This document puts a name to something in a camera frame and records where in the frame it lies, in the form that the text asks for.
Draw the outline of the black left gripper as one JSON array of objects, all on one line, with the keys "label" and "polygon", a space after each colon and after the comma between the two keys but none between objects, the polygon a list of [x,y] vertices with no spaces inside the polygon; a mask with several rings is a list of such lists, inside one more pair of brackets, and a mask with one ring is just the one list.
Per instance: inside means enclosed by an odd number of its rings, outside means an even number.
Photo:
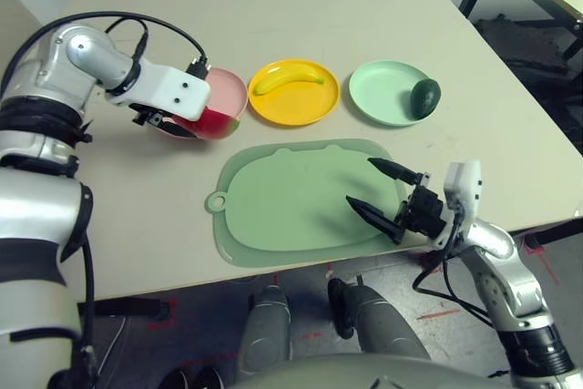
[{"label": "black left gripper", "polygon": [[135,116],[132,121],[140,126],[150,124],[153,127],[159,128],[161,131],[178,138],[188,138],[189,131],[180,125],[165,120],[166,113],[163,110],[148,106],[132,106]]}]

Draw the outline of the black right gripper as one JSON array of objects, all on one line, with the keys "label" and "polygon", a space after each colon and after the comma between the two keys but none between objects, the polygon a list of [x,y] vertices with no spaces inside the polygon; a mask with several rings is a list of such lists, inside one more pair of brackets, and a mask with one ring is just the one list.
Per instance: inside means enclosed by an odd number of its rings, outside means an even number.
[{"label": "black right gripper", "polygon": [[[429,175],[415,172],[394,161],[382,158],[368,158],[368,161],[384,175],[401,180],[406,184],[426,184]],[[404,200],[395,221],[388,219],[384,213],[372,204],[346,196],[351,208],[369,225],[387,235],[395,244],[400,244],[404,230],[423,234],[435,239],[444,230],[446,221],[441,218],[444,203],[437,194],[422,185],[416,185],[407,200]]]}]

